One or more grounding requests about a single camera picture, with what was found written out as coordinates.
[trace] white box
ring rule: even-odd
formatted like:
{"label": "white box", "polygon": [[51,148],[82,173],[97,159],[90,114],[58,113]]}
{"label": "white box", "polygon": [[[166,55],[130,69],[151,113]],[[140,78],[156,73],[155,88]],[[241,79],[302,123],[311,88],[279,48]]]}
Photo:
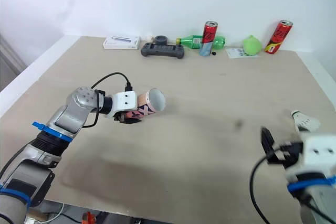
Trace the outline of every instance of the white box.
{"label": "white box", "polygon": [[104,49],[138,49],[139,36],[113,35],[105,39]]}

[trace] red can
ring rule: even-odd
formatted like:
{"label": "red can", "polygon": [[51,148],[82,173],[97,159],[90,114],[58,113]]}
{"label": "red can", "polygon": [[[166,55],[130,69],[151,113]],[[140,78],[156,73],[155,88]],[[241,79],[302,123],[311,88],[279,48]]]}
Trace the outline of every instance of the red can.
{"label": "red can", "polygon": [[265,52],[269,54],[274,54],[276,51],[278,51],[279,47],[281,46],[282,42],[284,41],[285,37],[287,36],[287,33],[292,28],[293,23],[291,21],[282,20],[279,22],[277,29],[275,29],[271,40],[265,47]]}
{"label": "red can", "polygon": [[218,24],[214,21],[207,21],[204,26],[203,37],[200,44],[199,54],[209,56],[212,44],[214,43]]}

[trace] green ball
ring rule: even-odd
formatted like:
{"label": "green ball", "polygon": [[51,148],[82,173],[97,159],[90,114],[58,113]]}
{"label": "green ball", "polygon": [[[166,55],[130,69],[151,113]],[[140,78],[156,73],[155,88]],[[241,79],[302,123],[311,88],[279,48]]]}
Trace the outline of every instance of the green ball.
{"label": "green ball", "polygon": [[262,44],[256,37],[251,35],[243,40],[243,50],[248,55],[256,55],[262,50]]}

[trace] cable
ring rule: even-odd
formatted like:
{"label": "cable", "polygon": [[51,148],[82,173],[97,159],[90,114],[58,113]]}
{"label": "cable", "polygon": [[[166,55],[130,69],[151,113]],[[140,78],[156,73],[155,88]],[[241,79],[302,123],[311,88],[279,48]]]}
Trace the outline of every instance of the cable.
{"label": "cable", "polygon": [[114,73],[110,73],[107,76],[104,76],[103,78],[101,78],[99,81],[97,81],[94,85],[92,85],[92,89],[95,88],[99,83],[101,83],[103,80],[105,80],[106,78],[110,77],[110,76],[114,76],[115,74],[120,74],[121,76],[124,76],[124,78],[126,79],[126,82],[130,82],[128,80],[128,78],[126,77],[126,75],[124,75],[123,73],[120,72],[114,72]]}
{"label": "cable", "polygon": [[[44,212],[44,214],[58,214],[57,212]],[[65,215],[65,214],[61,214],[62,216],[72,220],[73,222],[76,222],[76,223],[82,223],[81,221],[78,221],[78,220],[75,220],[74,218],[68,216],[68,215]]]}
{"label": "cable", "polygon": [[11,164],[11,162],[13,162],[13,160],[24,150],[24,148],[26,148],[26,146],[28,144],[30,144],[31,141],[27,144],[25,144],[21,149],[19,149],[14,155],[13,157],[11,157],[7,163],[4,165],[4,167],[1,169],[1,172],[0,172],[0,179],[2,178],[2,176],[4,175],[5,171],[7,170],[7,168],[9,167],[9,165]]}
{"label": "cable", "polygon": [[35,221],[38,222],[38,223],[40,223],[40,224],[49,223],[49,222],[55,220],[56,218],[58,218],[62,214],[63,209],[64,209],[64,203],[62,204],[61,211],[55,217],[53,217],[51,220],[46,220],[46,221],[35,220]]}
{"label": "cable", "polygon": [[254,166],[252,172],[251,172],[251,175],[250,175],[250,185],[249,185],[249,188],[250,188],[250,196],[251,196],[251,200],[252,200],[252,204],[254,206],[254,208],[257,210],[257,213],[260,215],[260,217],[263,219],[263,221],[266,223],[266,224],[270,224],[270,222],[266,219],[266,217],[264,216],[264,214],[261,212],[260,208],[258,207],[258,204],[256,203],[256,199],[254,197],[254,192],[253,192],[253,184],[254,184],[254,177],[255,177],[255,173],[258,169],[258,167],[266,160],[268,159],[269,157],[273,156],[273,154],[277,151],[279,151],[280,148],[277,148],[273,151],[270,151],[268,152],[262,159],[260,159]]}
{"label": "cable", "polygon": [[97,105],[96,105],[96,117],[95,117],[95,121],[91,124],[91,125],[84,125],[83,128],[90,128],[96,125],[96,123],[98,122],[98,117],[99,117],[99,91],[97,89],[95,89],[95,93],[96,93],[96,100],[97,100]]}
{"label": "cable", "polygon": [[317,209],[316,207],[314,207],[311,203],[309,203],[307,201],[303,201],[301,199],[298,199],[298,200],[299,200],[299,202],[301,204],[303,204],[306,207],[308,207],[309,209],[313,210],[315,213],[317,213],[319,216],[321,216],[322,218],[324,218],[328,222],[330,222],[332,224],[336,224],[336,221],[333,221],[329,216],[327,216],[326,214],[322,213],[319,209]]}

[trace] paper card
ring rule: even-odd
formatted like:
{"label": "paper card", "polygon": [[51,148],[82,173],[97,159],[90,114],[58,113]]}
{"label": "paper card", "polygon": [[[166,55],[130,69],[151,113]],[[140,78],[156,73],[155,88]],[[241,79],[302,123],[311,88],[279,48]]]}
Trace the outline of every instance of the paper card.
{"label": "paper card", "polygon": [[242,48],[226,48],[225,50],[230,59],[258,57],[258,55],[247,55]]}

